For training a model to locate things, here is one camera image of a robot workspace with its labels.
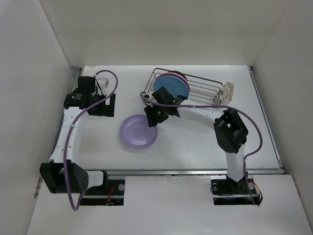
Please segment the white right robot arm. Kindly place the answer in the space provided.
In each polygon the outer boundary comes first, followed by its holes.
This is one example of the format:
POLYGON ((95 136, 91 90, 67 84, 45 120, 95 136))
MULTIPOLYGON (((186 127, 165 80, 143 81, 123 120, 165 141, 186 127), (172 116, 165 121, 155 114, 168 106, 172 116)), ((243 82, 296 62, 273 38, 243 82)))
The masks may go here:
POLYGON ((214 130, 218 146, 225 152, 227 162, 226 186, 237 193, 244 188, 244 144, 248 130, 237 111, 200 108, 183 95, 173 96, 164 87, 149 93, 141 92, 149 127, 155 127, 169 116, 189 119, 214 130))

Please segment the grey wire dish rack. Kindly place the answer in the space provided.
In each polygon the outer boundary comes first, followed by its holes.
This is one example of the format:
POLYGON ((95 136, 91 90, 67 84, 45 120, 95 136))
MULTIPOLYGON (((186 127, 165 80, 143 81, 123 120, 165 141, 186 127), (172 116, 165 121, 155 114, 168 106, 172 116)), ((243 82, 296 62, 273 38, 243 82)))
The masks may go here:
POLYGON ((177 70, 166 70, 155 68, 147 82, 144 92, 148 93, 154 90, 155 81, 159 76, 166 73, 174 76, 180 76, 185 79, 189 86, 189 99, 206 105, 220 105, 220 94, 223 84, 219 81, 211 80, 204 77, 181 73, 177 70))

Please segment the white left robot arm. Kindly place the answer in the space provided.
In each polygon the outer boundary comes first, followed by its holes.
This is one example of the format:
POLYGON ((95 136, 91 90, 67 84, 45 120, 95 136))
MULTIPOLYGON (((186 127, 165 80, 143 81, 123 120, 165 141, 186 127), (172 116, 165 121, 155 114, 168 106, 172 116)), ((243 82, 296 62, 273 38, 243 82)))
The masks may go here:
POLYGON ((106 104, 103 89, 95 77, 78 77, 77 88, 64 100, 63 123, 55 149, 48 163, 42 163, 40 174, 54 194, 86 193, 93 188, 98 194, 109 190, 106 171, 87 171, 78 165, 79 146, 87 120, 91 116, 113 117, 115 94, 106 104))

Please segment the lilac plate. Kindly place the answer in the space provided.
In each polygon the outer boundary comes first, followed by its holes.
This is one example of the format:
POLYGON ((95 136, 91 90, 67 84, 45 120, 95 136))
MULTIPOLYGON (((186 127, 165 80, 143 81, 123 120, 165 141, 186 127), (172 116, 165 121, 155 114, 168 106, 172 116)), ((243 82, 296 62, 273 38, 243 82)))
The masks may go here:
POLYGON ((151 146, 157 139, 157 127, 149 127, 145 115, 132 115, 121 124, 120 136, 122 142, 133 149, 143 149, 151 146))

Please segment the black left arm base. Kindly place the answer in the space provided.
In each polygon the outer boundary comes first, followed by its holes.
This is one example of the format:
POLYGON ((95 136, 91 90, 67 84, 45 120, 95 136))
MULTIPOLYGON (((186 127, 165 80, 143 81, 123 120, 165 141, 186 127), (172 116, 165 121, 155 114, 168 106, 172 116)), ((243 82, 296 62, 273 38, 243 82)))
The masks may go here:
POLYGON ((94 171, 89 171, 87 192, 80 201, 80 206, 123 206, 126 177, 110 175, 102 171, 103 180, 94 177, 94 171))

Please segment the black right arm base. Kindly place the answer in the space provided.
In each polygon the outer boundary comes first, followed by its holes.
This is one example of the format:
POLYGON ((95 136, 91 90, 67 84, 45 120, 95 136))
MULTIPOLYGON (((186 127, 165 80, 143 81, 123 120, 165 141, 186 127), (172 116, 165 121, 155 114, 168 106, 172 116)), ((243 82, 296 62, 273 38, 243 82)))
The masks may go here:
POLYGON ((263 194, 251 177, 248 177, 247 182, 245 178, 242 178, 239 182, 235 182, 228 177, 211 179, 210 190, 213 194, 215 206, 259 206, 263 201, 263 194))

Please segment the blue plate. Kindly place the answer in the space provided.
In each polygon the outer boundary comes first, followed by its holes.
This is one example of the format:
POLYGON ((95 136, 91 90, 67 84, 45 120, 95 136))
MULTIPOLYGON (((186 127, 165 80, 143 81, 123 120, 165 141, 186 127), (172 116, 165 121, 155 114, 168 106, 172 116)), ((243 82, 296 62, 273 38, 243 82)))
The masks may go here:
POLYGON ((188 98, 190 94, 189 84, 182 78, 174 75, 159 76, 154 82, 153 89, 154 91, 157 91, 162 87, 164 87, 173 97, 181 95, 188 98))

